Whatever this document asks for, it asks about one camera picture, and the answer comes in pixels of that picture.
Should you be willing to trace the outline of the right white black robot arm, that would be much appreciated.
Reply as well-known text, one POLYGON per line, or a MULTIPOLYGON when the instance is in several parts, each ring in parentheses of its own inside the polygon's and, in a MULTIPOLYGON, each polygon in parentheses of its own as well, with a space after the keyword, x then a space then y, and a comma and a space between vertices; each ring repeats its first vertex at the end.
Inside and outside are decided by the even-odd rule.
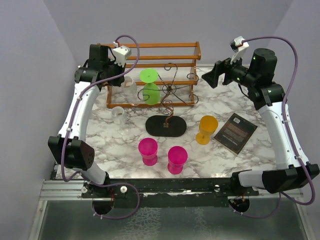
POLYGON ((218 86, 220 75, 223 85, 231 82, 247 88, 247 97, 253 102, 266 125, 276 160, 275 170, 244 170, 234 172, 230 178, 230 191, 240 196, 250 187, 264 189, 271 194, 299 189, 319 175, 317 164, 311 164, 300 148, 299 141, 290 122, 289 107, 285 91, 273 81, 277 65, 275 52, 257 48, 249 67, 242 59, 227 58, 217 61, 211 71, 202 75, 211 88, 218 86))

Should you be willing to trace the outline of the metal wine glass rack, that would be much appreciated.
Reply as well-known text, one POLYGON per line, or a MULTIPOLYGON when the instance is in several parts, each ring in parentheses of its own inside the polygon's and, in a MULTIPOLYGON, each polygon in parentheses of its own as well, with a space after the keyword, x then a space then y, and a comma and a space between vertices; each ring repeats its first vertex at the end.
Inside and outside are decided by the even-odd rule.
MULTIPOLYGON (((158 73, 157 80, 162 80, 163 78, 158 73)), ((172 137, 177 138, 185 134, 187 130, 186 121, 174 114, 173 100, 171 99, 174 96, 178 100, 183 100, 177 95, 177 91, 184 89, 179 87, 178 89, 173 90, 175 85, 165 85, 163 87, 158 86, 160 92, 160 100, 155 105, 148 105, 142 99, 142 89, 138 91, 138 99, 145 103, 148 107, 158 106, 160 115, 153 115, 149 117, 145 122, 145 129, 147 133, 153 137, 172 137)), ((199 97, 193 93, 196 98, 196 103, 199 101, 199 97)))

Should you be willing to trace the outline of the green plastic wine glass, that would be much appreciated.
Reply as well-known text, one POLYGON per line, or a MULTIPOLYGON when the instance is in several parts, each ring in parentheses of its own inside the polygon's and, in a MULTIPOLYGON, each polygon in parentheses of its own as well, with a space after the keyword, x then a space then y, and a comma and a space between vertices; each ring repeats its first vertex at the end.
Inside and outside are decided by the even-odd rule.
POLYGON ((142 100, 149 106, 160 101, 160 90, 155 84, 158 79, 158 72, 153 68, 146 68, 140 72, 140 80, 145 83, 142 89, 142 100))

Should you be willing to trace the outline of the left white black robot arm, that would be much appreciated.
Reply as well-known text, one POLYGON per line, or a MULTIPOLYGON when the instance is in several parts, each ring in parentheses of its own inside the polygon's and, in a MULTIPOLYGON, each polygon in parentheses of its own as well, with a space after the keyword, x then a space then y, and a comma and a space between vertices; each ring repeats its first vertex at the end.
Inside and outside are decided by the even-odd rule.
POLYGON ((111 190, 108 174, 94 161, 95 150, 86 143, 86 132, 93 105, 101 92, 101 80, 110 78, 108 84, 120 86, 131 49, 122 45, 110 48, 92 44, 89 58, 74 74, 74 93, 67 117, 56 136, 50 136, 48 147, 62 169, 80 173, 94 182, 97 196, 106 197, 111 190))

